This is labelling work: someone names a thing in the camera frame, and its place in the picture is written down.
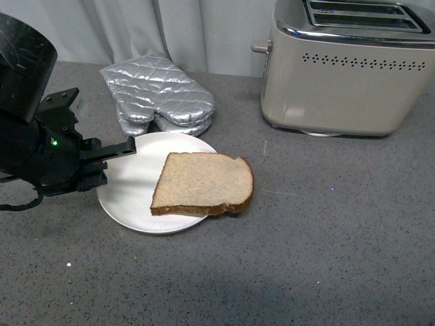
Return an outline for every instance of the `bread slice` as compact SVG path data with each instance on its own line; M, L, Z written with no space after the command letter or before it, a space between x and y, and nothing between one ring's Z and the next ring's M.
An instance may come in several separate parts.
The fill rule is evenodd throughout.
M240 213L254 190L244 158L220 153L170 153L152 196L151 214Z

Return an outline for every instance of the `speckled countertop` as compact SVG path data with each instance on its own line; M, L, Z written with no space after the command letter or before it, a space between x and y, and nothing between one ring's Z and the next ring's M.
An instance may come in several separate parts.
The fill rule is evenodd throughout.
M100 68L58 62L47 92L78 87L77 129L110 145ZM264 120L260 79L191 75L217 100L200 138L252 165L249 208L170 236L119 225L95 190L0 212L0 325L435 325L435 96L383 139L314 138Z

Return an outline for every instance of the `beige toaster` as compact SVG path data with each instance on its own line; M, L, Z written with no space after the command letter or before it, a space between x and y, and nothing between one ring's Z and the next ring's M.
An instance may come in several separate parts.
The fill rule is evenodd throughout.
M415 5L278 0L261 106L277 127L317 136L383 136L435 73L435 14Z

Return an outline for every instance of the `oven mitt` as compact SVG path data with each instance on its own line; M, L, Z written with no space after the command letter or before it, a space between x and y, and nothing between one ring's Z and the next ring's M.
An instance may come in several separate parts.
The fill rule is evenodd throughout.
M204 131L206 131L208 127L210 127L211 117L209 117L202 124L199 124L197 126L181 127L181 126L177 126L176 124L170 123L167 119L165 119L161 115L156 114L154 116L154 123L161 131L177 132L180 134L189 134L190 136L196 137L202 134Z
M118 115L118 121L121 125L122 132L126 136L137 137L141 134L145 134L148 131L148 126L150 125L149 122L146 124L133 124L125 118L124 114L119 108L119 104L116 104L116 113Z
M100 73L133 124L147 124L157 113L177 126L198 126L215 110L213 95L162 54L114 64Z

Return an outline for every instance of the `white plate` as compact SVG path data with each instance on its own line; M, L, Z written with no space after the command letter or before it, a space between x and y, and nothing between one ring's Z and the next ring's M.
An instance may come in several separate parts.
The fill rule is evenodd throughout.
M151 215L151 201L169 153L216 152L202 140L186 134L155 132L136 137L137 153L107 161L107 185L97 196L107 214L140 232L168 234L185 230L205 219L198 215Z

